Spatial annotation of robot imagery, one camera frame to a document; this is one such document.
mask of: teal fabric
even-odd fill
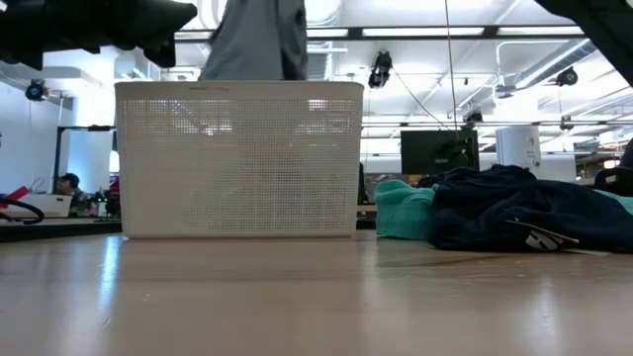
[[[628,198],[628,197],[620,197],[617,194],[613,194],[613,193],[609,193],[609,192],[603,192],[603,191],[599,191],[596,190],[596,192],[601,193],[609,198],[613,198],[616,201],[618,201],[622,207],[624,207],[624,209],[626,209],[627,212],[629,212],[630,215],[633,215],[633,198]]]
[[[432,189],[413,188],[392,180],[380,183],[374,191],[379,235],[427,240],[433,232]]]

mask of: white plastic basket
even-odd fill
[[[124,234],[352,235],[363,87],[116,85]]]

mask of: desk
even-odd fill
[[[120,233],[121,231],[121,222],[96,222],[94,218],[46,219],[35,225],[0,223],[0,242]]]
[[[2,355],[595,355],[633,347],[627,255],[355,239],[0,249]]]

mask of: monitor screen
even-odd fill
[[[402,132],[403,174],[438,174],[457,167],[479,169],[477,138],[477,131]]]

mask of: gray pants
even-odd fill
[[[306,80],[304,0],[229,0],[201,80]]]

